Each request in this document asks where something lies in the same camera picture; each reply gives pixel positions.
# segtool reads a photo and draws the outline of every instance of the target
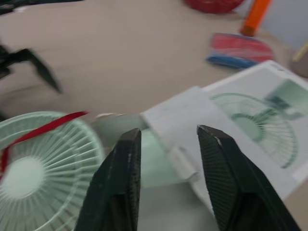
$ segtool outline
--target mint green fan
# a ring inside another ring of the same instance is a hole
[[[35,112],[1,122],[0,148],[64,115]],[[72,231],[103,159],[100,140],[80,119],[13,146],[0,183],[0,230]]]
[[[288,168],[295,161],[297,139],[280,111],[238,93],[219,94],[212,100],[280,167]]]

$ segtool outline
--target beige tabletop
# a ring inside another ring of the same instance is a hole
[[[0,82],[0,109],[9,116],[39,110],[139,113],[191,86],[206,86],[235,70],[204,61],[215,32],[237,33],[242,17],[208,15],[181,0],[89,0],[32,6],[1,16],[1,40],[32,48],[53,69],[65,93],[47,87],[27,64]],[[292,49],[260,30],[277,61]],[[303,229],[308,185],[286,203]]]

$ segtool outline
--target red ribbon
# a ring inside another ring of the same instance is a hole
[[[0,173],[0,180],[8,166],[9,157],[10,157],[10,148],[17,143],[32,139],[36,136],[39,136],[41,134],[44,134],[46,132],[49,132],[51,130],[54,130],[55,128],[61,126],[62,124],[65,124],[73,119],[76,119],[78,117],[81,117],[83,115],[86,115],[88,112],[75,112],[72,114],[65,115],[61,118],[58,118],[48,124],[43,125],[42,127],[39,127],[37,129],[34,129],[30,131],[29,133],[23,135],[22,137],[16,139],[14,142],[10,143],[4,150],[1,156],[1,173]]]

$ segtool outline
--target fan hub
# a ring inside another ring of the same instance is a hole
[[[251,139],[260,140],[261,133],[257,123],[247,117],[237,117],[234,122],[242,129],[242,131]]]
[[[24,157],[8,166],[2,188],[10,198],[22,199],[35,192],[44,180],[43,164],[36,158]]]

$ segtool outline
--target orange bottle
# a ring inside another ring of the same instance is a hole
[[[251,37],[255,35],[271,2],[272,0],[255,0],[241,29],[242,35]]]

